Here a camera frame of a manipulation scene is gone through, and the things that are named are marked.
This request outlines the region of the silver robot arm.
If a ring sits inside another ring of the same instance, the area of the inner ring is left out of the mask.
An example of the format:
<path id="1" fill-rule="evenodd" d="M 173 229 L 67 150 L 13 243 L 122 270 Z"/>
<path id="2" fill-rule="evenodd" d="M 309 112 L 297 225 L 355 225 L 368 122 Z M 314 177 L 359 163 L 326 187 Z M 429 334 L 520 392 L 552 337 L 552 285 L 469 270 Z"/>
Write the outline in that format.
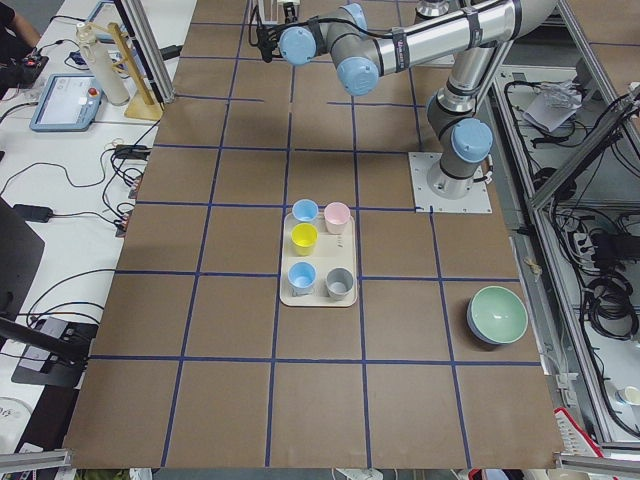
<path id="1" fill-rule="evenodd" d="M 553 1 L 473 1 L 450 12 L 445 1 L 421 1 L 416 22 L 384 33 L 368 30 L 357 3 L 300 21 L 292 3 L 286 21 L 267 26 L 258 6 L 249 21 L 254 47 L 265 62 L 281 57 L 302 66 L 328 55 L 344 90 L 353 97 L 373 91 L 379 80 L 416 65 L 453 55 L 446 84 L 427 104 L 427 118 L 443 153 L 427 173 L 430 190 L 458 200 L 469 193 L 478 165 L 489 155 L 493 135 L 476 119 L 482 89 L 493 79 L 512 41 L 539 27 L 553 12 Z"/>

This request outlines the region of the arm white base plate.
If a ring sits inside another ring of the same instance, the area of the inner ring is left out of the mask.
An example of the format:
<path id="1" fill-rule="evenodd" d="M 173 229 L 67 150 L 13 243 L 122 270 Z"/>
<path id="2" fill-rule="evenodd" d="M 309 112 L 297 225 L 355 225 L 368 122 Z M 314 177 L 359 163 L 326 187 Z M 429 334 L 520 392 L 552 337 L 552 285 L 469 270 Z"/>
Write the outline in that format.
<path id="1" fill-rule="evenodd" d="M 440 157 L 439 152 L 408 154 L 415 210 L 422 213 L 491 214 L 488 183 L 483 180 L 483 164 L 477 166 L 465 196 L 450 199 L 438 195 L 428 181 L 429 171 Z"/>

